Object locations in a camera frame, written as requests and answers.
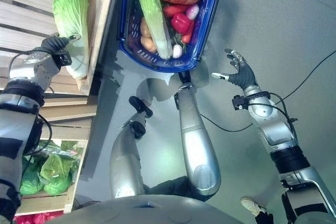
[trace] blue basket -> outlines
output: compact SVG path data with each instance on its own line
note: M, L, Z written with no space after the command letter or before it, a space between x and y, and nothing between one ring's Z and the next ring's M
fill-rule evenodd
M164 60L158 53L148 52L140 43L140 23L143 17L139 0L122 0L120 49L140 65L154 71L176 73L196 67L215 15L218 0L200 0L199 14L186 53L178 59Z

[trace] bell pepper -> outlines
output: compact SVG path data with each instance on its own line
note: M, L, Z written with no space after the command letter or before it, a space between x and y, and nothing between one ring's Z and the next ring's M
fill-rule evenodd
M185 35L187 34L188 29L191 25L191 20L188 19L188 17L184 14L178 13L173 16L171 25L175 31L182 35Z

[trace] shoe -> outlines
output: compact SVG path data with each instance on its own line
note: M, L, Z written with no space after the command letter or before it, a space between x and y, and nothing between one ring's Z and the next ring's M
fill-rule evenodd
M249 210L254 216L257 216L260 212L267 213L266 207L256 203L254 200L248 197L243 197L240 199L240 203L243 207Z

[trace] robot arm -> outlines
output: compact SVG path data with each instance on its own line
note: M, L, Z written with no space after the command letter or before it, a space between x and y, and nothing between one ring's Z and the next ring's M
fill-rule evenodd
M282 196L288 220L306 212L327 212L336 217L336 204L322 178L310 166L298 145L295 132L279 115L268 92L257 84L255 75L245 59L236 51L225 49L236 74L212 73L242 88L244 96L233 98L235 110L247 109L258 127L263 144L274 161L282 185L287 189Z
M43 121L37 116L43 94L62 66L70 65L63 48L80 36L43 40L22 64L10 68L9 82L0 94L0 220L11 221L20 206L22 156L38 144Z

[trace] concrete floor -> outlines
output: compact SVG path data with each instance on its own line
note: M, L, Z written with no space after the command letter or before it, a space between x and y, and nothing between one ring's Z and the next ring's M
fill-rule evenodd
M98 115L77 189L82 201L110 198L110 152L120 126L134 113L128 104L131 95L143 99L154 112L138 143L144 182L154 186L185 175L173 99L180 85L177 76L147 70L121 51L115 56L113 49L118 45L114 38L110 36L110 51L101 70ZM224 48L234 48L245 56L261 88L285 96L336 49L335 38L336 0L219 0L202 63L192 72L200 111L227 129L240 129L250 122L246 111L234 111L231 104L241 90L210 78L211 72L234 72ZM290 116L299 119L295 126L301 148L334 196L335 67L334 56L286 100ZM286 223L283 189L256 129L227 133L204 122L222 173L221 188L208 203L243 223L255 223L239 203L242 196L251 196L267 205L275 223Z

